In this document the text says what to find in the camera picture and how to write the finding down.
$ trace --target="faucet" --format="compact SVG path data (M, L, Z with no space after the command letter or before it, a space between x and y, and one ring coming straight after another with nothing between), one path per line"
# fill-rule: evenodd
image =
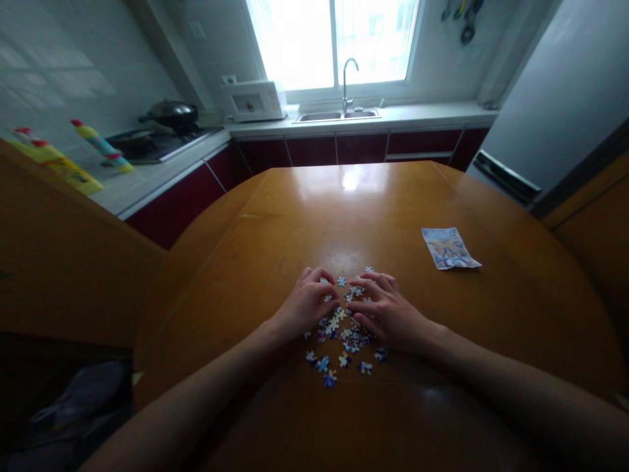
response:
M353 98L351 100L347 98L347 80L345 79L347 64L349 64L350 61L354 63L354 65L356 66L356 71L358 71L358 62L356 62L356 59L349 58L345 61L345 65L343 66L343 114L347 113L347 106L350 106L352 103L354 103Z

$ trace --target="forearm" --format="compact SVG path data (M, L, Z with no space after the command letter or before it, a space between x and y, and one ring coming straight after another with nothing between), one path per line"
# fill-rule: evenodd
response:
M444 330L431 351L567 459L629 467L629 415L542 370Z
M82 471L176 470L260 361L281 343L269 322L120 428Z

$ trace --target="kitchen sink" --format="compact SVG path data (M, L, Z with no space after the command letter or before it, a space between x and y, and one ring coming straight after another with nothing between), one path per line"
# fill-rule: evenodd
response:
M304 121L330 121L341 118L342 113L340 111L320 111L318 113L306 113L299 117L296 123L303 123Z
M378 115L378 112L375 110L348 111L343 118L380 118L380 115Z
M342 114L340 111L318 111L306 113L300 116L293 123L312 123L313 121L345 121L349 119L380 118L376 109L364 111L348 111Z

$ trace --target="hand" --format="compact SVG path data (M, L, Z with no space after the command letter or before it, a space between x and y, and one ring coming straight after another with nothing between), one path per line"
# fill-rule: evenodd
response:
M319 282L321 277L330 283ZM340 305L334 284L334 276L323 267L305 268L293 291L269 320L281 342L304 334ZM332 299L322 302L325 295Z
M349 283L365 288L372 302L350 302L347 307L354 311L354 319L386 346L407 353L426 353L434 338L446 329L412 306L390 275L365 272L358 277Z

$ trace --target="finger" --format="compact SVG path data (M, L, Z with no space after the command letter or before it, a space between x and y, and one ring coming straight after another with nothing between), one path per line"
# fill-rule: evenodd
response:
M340 306L339 300L330 300L329 302L322 303L315 311L315 317L317 322L321 321L321 318L329 315L337 306Z
M374 333L376 337L380 340L383 340L385 337L385 331L382 325L376 321L375 319L369 318L363 313L356 313L354 315L354 319L360 323L361 326L367 328L369 331Z
M301 273L301 277L299 278L297 282L301 282L302 280L304 280L306 277L308 277L311 274L312 271L313 269L311 267L306 267Z
M378 272L365 272L359 275L361 279L371 279L378 284L380 288L382 288L386 292L392 292L393 287L389 283L389 280L384 276L384 274Z
M398 281L395 279L395 277L393 277L392 275L389 274L382 274L384 275L387 280L389 281L389 283L391 284L391 286L393 287L393 290L395 290L396 292L400 291L400 285L398 285Z
M375 303L349 302L347 304L347 307L354 312L360 311L361 313L367 313L369 315L373 315L377 317L380 317L382 315L382 313L378 311L378 309L376 308L377 306Z
M369 279L351 279L349 284L369 290L373 295L377 295L374 297L376 300L379 300L379 296L383 292L375 281Z
M313 270L310 273L310 275L306 277L306 280L308 280L309 282L319 282L321 277L325 278L325 280L330 282L332 285L336 283L334 280L334 276L330 272L325 270L323 267L318 267L315 270Z
M314 293L317 296L332 295L333 300L339 299L339 294L332 284L314 284Z

